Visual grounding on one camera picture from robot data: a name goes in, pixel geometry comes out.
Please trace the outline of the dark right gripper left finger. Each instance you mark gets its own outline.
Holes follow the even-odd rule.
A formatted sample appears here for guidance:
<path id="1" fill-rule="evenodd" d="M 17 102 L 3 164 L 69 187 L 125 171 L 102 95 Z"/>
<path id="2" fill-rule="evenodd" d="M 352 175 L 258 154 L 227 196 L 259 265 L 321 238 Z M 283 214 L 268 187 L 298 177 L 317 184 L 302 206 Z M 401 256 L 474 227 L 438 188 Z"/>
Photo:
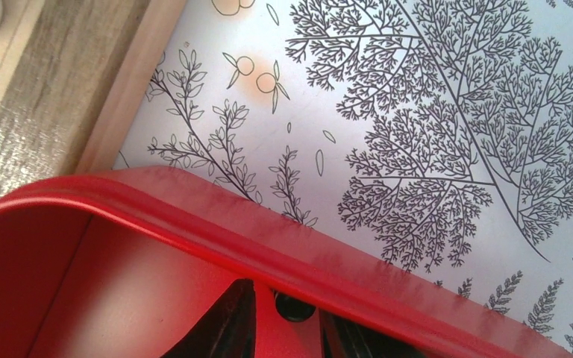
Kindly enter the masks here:
<path id="1" fill-rule="evenodd" d="M 253 282 L 235 280 L 165 357 L 253 357 L 256 300 Z"/>

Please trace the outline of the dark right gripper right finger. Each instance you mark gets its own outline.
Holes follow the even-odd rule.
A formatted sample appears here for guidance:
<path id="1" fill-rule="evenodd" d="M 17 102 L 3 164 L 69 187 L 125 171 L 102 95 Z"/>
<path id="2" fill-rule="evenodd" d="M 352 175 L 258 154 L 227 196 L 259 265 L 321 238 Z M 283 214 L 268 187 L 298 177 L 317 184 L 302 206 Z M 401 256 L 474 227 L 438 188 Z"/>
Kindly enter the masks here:
<path id="1" fill-rule="evenodd" d="M 426 357 L 406 342 L 346 318 L 320 312 L 323 357 Z"/>

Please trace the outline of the dark chess piece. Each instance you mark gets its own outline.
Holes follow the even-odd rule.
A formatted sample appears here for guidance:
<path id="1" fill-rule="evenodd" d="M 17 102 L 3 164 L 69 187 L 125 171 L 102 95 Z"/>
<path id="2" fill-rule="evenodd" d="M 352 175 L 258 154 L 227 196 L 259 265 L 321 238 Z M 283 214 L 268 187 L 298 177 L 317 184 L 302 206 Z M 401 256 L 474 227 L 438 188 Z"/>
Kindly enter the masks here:
<path id="1" fill-rule="evenodd" d="M 292 322 L 301 323 L 313 316 L 316 307 L 282 292 L 274 291 L 275 309 L 280 317 Z"/>

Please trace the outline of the red plastic tray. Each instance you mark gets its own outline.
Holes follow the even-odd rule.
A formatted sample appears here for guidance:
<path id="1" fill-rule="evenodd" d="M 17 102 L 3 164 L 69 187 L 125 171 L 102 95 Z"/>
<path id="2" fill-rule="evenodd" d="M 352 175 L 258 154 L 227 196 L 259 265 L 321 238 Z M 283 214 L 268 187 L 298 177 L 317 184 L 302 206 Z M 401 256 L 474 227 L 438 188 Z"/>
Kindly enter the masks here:
<path id="1" fill-rule="evenodd" d="M 165 357 L 235 281 L 253 357 L 323 357 L 320 312 L 426 357 L 567 357 L 521 322 L 163 166 L 37 181 L 0 198 L 0 357 Z M 312 304 L 280 317 L 274 291 Z"/>

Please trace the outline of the wooden chess board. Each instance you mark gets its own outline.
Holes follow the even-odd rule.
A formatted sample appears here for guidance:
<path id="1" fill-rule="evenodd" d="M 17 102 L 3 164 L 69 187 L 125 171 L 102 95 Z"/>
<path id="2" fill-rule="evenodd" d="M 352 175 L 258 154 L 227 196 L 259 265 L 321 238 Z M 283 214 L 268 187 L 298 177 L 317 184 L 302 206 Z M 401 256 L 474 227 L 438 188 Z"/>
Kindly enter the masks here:
<path id="1" fill-rule="evenodd" d="M 0 197 L 113 166 L 184 1 L 27 1 L 0 65 Z"/>

